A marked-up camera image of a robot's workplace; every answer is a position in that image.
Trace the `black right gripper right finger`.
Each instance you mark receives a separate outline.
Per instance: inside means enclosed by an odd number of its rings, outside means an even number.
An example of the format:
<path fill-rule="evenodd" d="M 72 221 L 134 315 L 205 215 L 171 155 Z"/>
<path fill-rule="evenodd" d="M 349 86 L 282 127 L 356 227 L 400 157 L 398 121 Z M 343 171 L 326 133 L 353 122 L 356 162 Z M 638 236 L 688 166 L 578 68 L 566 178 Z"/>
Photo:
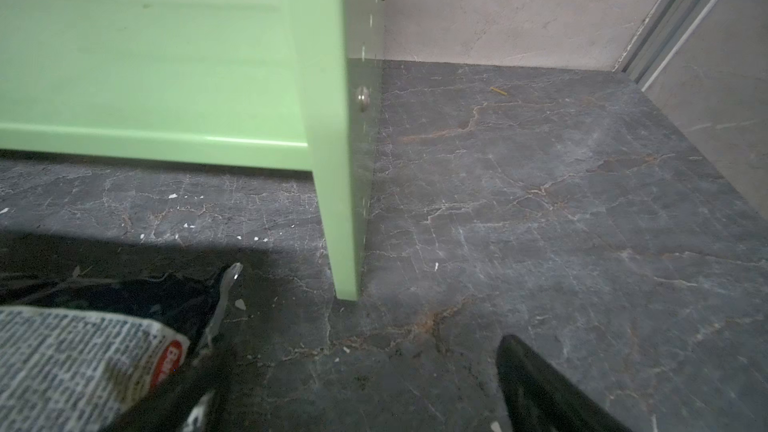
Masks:
<path fill-rule="evenodd" d="M 520 337 L 501 338 L 498 383 L 515 431 L 627 431 Z"/>

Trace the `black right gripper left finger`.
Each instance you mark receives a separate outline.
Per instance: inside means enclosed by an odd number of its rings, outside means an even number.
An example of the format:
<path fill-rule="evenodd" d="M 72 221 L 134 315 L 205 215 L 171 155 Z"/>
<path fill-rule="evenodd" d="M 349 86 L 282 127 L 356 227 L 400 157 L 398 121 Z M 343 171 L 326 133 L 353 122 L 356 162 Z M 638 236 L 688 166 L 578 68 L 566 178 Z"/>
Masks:
<path fill-rule="evenodd" d="M 234 351 L 214 347 L 186 363 L 103 431 L 218 431 L 234 368 Z"/>

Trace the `black pasta bag white label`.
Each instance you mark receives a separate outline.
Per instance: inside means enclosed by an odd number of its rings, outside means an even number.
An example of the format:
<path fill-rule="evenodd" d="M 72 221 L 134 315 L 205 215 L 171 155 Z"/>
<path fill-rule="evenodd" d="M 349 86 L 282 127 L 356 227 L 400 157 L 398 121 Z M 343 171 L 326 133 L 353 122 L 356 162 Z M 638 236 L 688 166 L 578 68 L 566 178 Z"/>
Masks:
<path fill-rule="evenodd" d="M 103 431 L 214 347 L 235 263 L 206 280 L 1 278 L 1 427 Z"/>

